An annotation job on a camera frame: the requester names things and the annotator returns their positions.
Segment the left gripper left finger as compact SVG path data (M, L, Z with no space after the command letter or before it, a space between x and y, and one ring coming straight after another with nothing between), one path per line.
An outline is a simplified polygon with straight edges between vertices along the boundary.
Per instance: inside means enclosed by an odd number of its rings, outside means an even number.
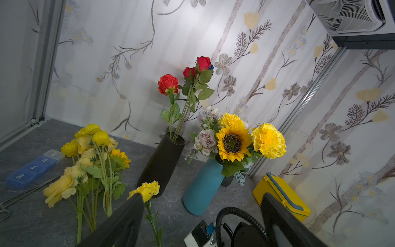
M136 193L118 208L96 231L82 240L79 247L134 247L141 226L144 202Z

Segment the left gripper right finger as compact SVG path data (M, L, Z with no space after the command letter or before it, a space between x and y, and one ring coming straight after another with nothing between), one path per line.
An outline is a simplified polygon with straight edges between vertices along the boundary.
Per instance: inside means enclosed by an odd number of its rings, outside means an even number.
M261 212L268 247L326 246L270 193L263 196Z

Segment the single yellow marigold stem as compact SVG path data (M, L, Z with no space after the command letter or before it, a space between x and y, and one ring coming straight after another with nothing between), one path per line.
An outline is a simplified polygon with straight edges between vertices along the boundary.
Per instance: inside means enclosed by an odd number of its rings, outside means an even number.
M146 219L151 223L156 246L163 247L163 230L161 228L158 228L158 211L156 212L156 214L153 214L151 207L151 199L153 198L153 196L157 196L159 194L159 190L160 185L157 181L153 181L150 183L145 182L139 188L129 192L128 199L132 198L137 193L142 195L145 208L148 212L148 214L146 215Z

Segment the yellow rose bunch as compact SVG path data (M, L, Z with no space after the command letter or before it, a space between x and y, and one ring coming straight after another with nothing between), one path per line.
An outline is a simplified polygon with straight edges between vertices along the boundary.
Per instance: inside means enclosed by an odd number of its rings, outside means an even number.
M112 151L117 148L118 142L113 138L111 139L113 143ZM63 175L46 187L43 193L46 197L45 203L50 208L53 208L56 203L63 199L71 201L73 208L76 210L76 243L79 244L82 241L83 221L87 222L91 232L97 227L98 208L100 203L103 204L104 188L102 188L99 179L91 177L89 173L80 169L76 158L71 159L73 165L65 168ZM114 178L113 192L119 180L115 171Z

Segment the yellow sunflower stem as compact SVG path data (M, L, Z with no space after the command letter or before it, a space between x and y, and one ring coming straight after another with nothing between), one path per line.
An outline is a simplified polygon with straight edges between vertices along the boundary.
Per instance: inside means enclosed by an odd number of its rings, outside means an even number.
M130 160L125 152L113 149L110 154L110 161L114 171L126 170L130 168Z

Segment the teal vase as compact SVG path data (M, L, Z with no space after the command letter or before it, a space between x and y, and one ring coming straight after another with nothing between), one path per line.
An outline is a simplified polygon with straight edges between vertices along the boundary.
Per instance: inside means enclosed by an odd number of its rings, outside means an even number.
M214 159L209 159L202 167L183 196L188 212L195 216L205 213L224 179L222 169Z

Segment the black vase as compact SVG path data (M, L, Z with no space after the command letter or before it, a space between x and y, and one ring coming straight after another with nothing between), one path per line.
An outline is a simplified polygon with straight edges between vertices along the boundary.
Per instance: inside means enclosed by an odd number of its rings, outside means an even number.
M166 133L145 166L138 179L137 186L140 187L143 183L156 181L160 189L154 198L161 196L173 175L184 147L185 140L182 136L177 135L176 140L172 141L170 133Z

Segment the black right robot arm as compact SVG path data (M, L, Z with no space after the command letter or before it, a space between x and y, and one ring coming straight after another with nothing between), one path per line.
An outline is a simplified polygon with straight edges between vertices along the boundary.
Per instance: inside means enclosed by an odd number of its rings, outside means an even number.
M226 224L222 223L225 216L238 216L245 222L240 222L234 231ZM221 230L225 229L230 237L231 247L268 247L268 236L264 227L246 211L237 207L226 207L222 209L216 218L215 239L217 247L223 247Z

